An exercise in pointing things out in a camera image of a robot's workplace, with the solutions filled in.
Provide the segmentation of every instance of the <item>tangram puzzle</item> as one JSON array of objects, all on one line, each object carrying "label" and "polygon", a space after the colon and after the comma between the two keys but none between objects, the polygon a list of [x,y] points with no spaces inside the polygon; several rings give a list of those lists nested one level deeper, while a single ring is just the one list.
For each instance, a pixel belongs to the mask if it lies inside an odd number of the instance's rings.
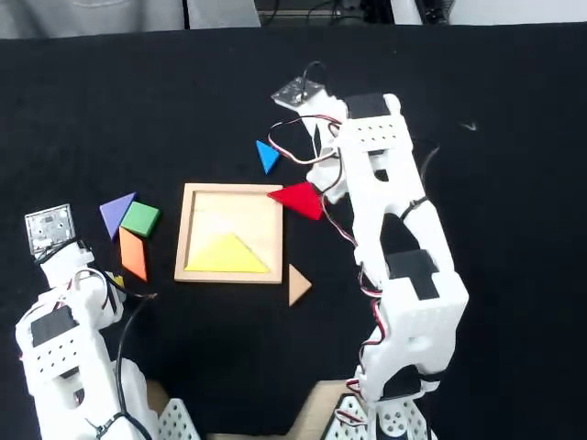
[{"label": "tangram puzzle", "polygon": [[175,279],[282,282],[280,185],[186,183]]}]

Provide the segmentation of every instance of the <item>wire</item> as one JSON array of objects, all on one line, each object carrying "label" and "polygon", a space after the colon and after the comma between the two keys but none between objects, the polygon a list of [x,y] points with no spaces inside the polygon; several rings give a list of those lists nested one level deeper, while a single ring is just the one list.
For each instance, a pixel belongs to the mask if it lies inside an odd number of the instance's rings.
[{"label": "wire", "polygon": [[348,426],[365,426],[367,422],[365,422],[362,418],[357,417],[350,412],[346,412],[344,410],[336,409],[334,410],[334,416],[342,423]]},{"label": "wire", "polygon": [[41,254],[35,259],[35,264],[41,265],[55,257],[60,250],[68,247],[70,244],[80,241],[79,238],[73,236],[72,238],[68,238],[67,240],[61,242],[59,245],[55,247],[48,247],[45,249]]},{"label": "wire", "polygon": [[315,163],[318,163],[323,160],[330,159],[330,158],[336,156],[337,152],[335,150],[333,150],[332,152],[330,152],[324,156],[318,156],[317,158],[314,158],[314,159],[310,159],[310,160],[298,159],[292,152],[290,152],[289,150],[287,150],[283,147],[280,147],[271,137],[271,133],[273,131],[275,131],[276,128],[284,126],[284,125],[294,124],[294,123],[301,121],[302,119],[305,119],[305,118],[324,119],[326,121],[330,121],[331,123],[340,125],[340,122],[331,116],[327,116],[327,115],[301,115],[301,116],[295,117],[294,119],[290,119],[287,121],[280,121],[280,122],[273,124],[271,126],[271,128],[269,129],[269,133],[267,134],[267,140],[268,140],[269,144],[274,149],[276,149],[279,153],[281,153],[283,156],[285,156],[287,159],[292,160],[299,165],[313,165]]},{"label": "wire", "polygon": [[120,290],[121,292],[123,292],[124,294],[126,294],[127,296],[132,296],[134,298],[140,298],[143,300],[152,300],[157,296],[157,293],[136,293],[130,289],[127,289],[124,286],[121,286],[120,284],[118,284],[116,281],[114,281],[106,272],[104,272],[101,269],[98,269],[98,271],[104,275],[106,281],[108,282],[108,284],[114,286],[116,289]]},{"label": "wire", "polygon": [[81,268],[81,269],[76,270],[73,273],[72,278],[70,279],[70,282],[67,286],[67,290],[69,290],[71,287],[73,287],[76,291],[79,291],[79,276],[83,272],[90,272],[90,276],[95,275],[96,277],[98,277],[102,281],[102,283],[104,285],[104,290],[105,290],[105,298],[104,298],[104,302],[102,303],[102,310],[104,310],[106,305],[108,304],[108,281],[106,281],[108,276],[105,273],[101,272],[100,270],[92,269],[92,268]]},{"label": "wire", "polygon": [[280,7],[281,7],[281,0],[275,0],[275,2],[273,3],[273,12],[269,16],[269,18],[267,18],[265,20],[265,23],[263,23],[263,26],[268,26],[271,24],[271,22],[275,19],[275,16],[277,16],[277,13],[279,12]]},{"label": "wire", "polygon": [[314,69],[314,67],[322,68],[322,72],[324,73],[324,89],[325,89],[326,93],[328,94],[328,71],[327,71],[326,64],[322,61],[319,61],[319,60],[310,61],[305,66],[304,74],[302,75],[302,94],[300,96],[302,102],[305,101],[305,96],[306,96],[305,87],[307,86],[307,82],[308,82],[308,74],[312,71],[312,69]]},{"label": "wire", "polygon": [[330,183],[324,190],[319,192],[319,195],[324,195],[326,194],[328,191],[330,191],[332,188],[334,188],[335,186],[337,186],[337,184],[340,182],[340,179],[342,179],[342,159],[338,158],[338,175],[337,178]]},{"label": "wire", "polygon": [[357,276],[357,279],[359,280],[359,286],[360,286],[360,289],[362,290],[362,292],[372,298],[381,298],[383,291],[381,291],[379,289],[371,289],[371,288],[365,287],[364,275],[365,275],[365,266],[364,266],[364,264],[361,264],[359,275]]},{"label": "wire", "polygon": [[128,335],[128,329],[130,325],[133,323],[137,315],[140,311],[145,307],[147,304],[146,300],[140,302],[137,308],[134,310],[132,315],[128,318],[127,323],[125,324],[125,328],[122,330],[122,334],[120,335],[120,341],[118,342],[118,352],[116,354],[116,370],[115,370],[115,379],[116,379],[116,393],[118,395],[118,403],[120,404],[120,413],[133,425],[137,430],[142,434],[142,436],[146,440],[152,440],[149,431],[142,425],[137,419],[135,419],[132,415],[128,413],[127,408],[127,399],[125,398],[125,393],[122,388],[122,350],[125,344],[125,339]]},{"label": "wire", "polygon": [[342,159],[338,158],[338,176],[332,183],[330,183],[330,185],[328,185],[324,190],[322,190],[320,192],[320,205],[322,206],[322,211],[324,212],[324,215],[326,216],[328,222],[330,222],[330,224],[337,229],[337,231],[341,237],[343,237],[345,240],[347,240],[349,243],[351,243],[356,248],[357,241],[355,240],[355,238],[351,234],[349,234],[347,231],[345,231],[342,228],[342,226],[339,225],[334,220],[334,218],[332,218],[332,215],[330,215],[330,213],[328,212],[327,205],[326,205],[327,192],[330,191],[335,186],[337,186],[337,184],[340,182],[340,179],[342,179],[342,171],[343,171]]},{"label": "wire", "polygon": [[428,166],[432,159],[437,155],[440,147],[434,148],[432,151],[428,153],[424,162],[422,162],[422,166],[420,167],[420,180],[422,181],[422,186],[424,187],[424,191],[426,191],[426,172],[428,171]]},{"label": "wire", "polygon": [[317,9],[320,9],[321,7],[324,7],[326,5],[330,5],[331,3],[335,3],[335,0],[326,0],[326,2],[318,3],[316,6],[310,8],[308,10],[307,15],[305,16],[305,23],[307,25],[309,25],[310,24],[310,16],[312,15],[312,13],[314,13]]},{"label": "wire", "polygon": [[383,319],[381,316],[381,312],[379,310],[379,304],[381,300],[372,300],[371,301],[371,309],[373,311],[373,317],[375,318],[375,323],[377,323],[377,327],[379,328],[379,332],[381,333],[379,339],[367,339],[364,341],[359,347],[359,365],[360,369],[362,370],[363,374],[365,374],[365,366],[363,365],[363,351],[365,350],[366,346],[378,346],[385,337],[387,336],[387,332],[385,331],[385,325],[383,325]]}]

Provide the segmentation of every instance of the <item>metal base plate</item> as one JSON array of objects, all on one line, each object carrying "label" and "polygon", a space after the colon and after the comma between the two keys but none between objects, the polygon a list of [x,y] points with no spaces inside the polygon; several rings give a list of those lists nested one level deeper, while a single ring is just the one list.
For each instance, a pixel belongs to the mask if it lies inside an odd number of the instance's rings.
[{"label": "metal base plate", "polygon": [[[337,409],[367,420],[367,414],[354,395],[344,396]],[[426,419],[415,406],[414,401],[384,401],[378,407],[381,437],[386,439],[427,440]],[[347,426],[332,417],[322,436],[323,440],[375,440],[367,436],[366,426]]]},{"label": "metal base plate", "polygon": [[159,440],[200,440],[181,399],[171,399],[159,418]]},{"label": "metal base plate", "polygon": [[302,77],[298,76],[282,89],[272,94],[271,98],[278,104],[295,109],[306,101],[312,99],[312,97],[318,94],[321,90],[324,90],[324,85],[307,80],[305,82],[304,99],[302,99],[303,83],[304,80]]}]

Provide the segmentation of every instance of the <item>beige triangle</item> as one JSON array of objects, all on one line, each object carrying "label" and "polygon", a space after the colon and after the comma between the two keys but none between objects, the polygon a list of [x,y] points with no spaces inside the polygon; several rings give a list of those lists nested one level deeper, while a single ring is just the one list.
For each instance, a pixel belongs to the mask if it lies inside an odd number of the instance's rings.
[{"label": "beige triangle", "polygon": [[312,283],[290,264],[290,306],[294,305],[311,287]]}]

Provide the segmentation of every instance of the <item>black cable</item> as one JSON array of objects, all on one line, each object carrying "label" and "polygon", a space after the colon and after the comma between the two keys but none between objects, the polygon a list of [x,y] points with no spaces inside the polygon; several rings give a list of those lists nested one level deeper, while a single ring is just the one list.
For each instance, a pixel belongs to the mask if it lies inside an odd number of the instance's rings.
[{"label": "black cable", "polygon": [[110,276],[106,272],[104,272],[103,270],[98,268],[96,265],[95,265],[95,269],[104,276],[104,278],[106,279],[108,284],[114,286],[116,289],[119,289],[126,296],[132,296],[134,298],[141,298],[141,299],[145,299],[145,300],[151,300],[151,299],[155,298],[155,296],[157,296],[157,293],[136,293],[136,292],[134,292],[130,289],[127,289],[126,287],[118,284],[116,281],[114,281],[112,278],[110,278]]},{"label": "black cable", "polygon": [[275,0],[275,3],[273,3],[273,13],[269,16],[269,18],[267,18],[265,20],[265,22],[263,23],[263,26],[268,26],[271,24],[271,22],[275,19],[275,16],[277,16],[277,13],[279,12],[280,7],[281,7],[281,0]]},{"label": "black cable", "polygon": [[302,75],[302,101],[305,100],[305,87],[306,87],[306,83],[308,81],[308,73],[314,67],[321,67],[322,68],[322,72],[324,72],[324,89],[326,90],[326,92],[328,94],[328,72],[327,72],[327,66],[322,61],[314,60],[314,61],[309,62],[308,65],[305,66],[304,74]]},{"label": "black cable", "polygon": [[305,23],[307,25],[309,25],[310,24],[310,16],[312,15],[312,13],[314,13],[314,11],[316,11],[317,9],[319,9],[321,7],[324,7],[326,5],[330,5],[331,3],[335,3],[335,0],[326,0],[326,2],[318,3],[316,6],[309,9],[308,13],[305,16]]},{"label": "black cable", "polygon": [[144,301],[144,300],[141,301],[140,304],[137,306],[137,308],[132,313],[132,315],[130,315],[127,323],[125,324],[125,328],[122,330],[122,334],[120,335],[120,341],[118,342],[118,353],[116,354],[116,372],[115,372],[116,392],[118,394],[118,402],[120,403],[120,411],[124,415],[128,415],[128,411],[127,411],[127,400],[125,398],[125,393],[122,389],[122,349],[124,347],[125,339],[127,338],[128,329],[130,328],[130,325],[133,323],[133,321],[135,320],[137,315],[140,313],[140,311],[143,309],[143,307],[145,307],[145,304],[147,304],[147,301]]},{"label": "black cable", "polygon": [[46,263],[47,261],[49,261],[50,259],[52,259],[55,256],[55,254],[57,254],[60,250],[62,250],[63,248],[69,246],[72,243],[75,243],[76,241],[81,241],[81,240],[78,237],[73,236],[72,238],[68,238],[67,240],[61,242],[57,246],[49,247],[49,248],[45,249],[35,259],[35,264],[40,265],[40,264]]},{"label": "black cable", "polygon": [[187,4],[187,0],[182,0],[183,6],[183,28],[190,28],[190,7]]},{"label": "black cable", "polygon": [[404,211],[404,213],[402,215],[400,215],[400,220],[404,221],[405,218],[412,211],[414,211],[418,206],[421,206],[424,202],[427,202],[427,201],[428,201],[428,198],[426,196],[424,196],[421,199],[413,200],[412,202],[410,202],[410,205],[407,207],[407,209]]}]

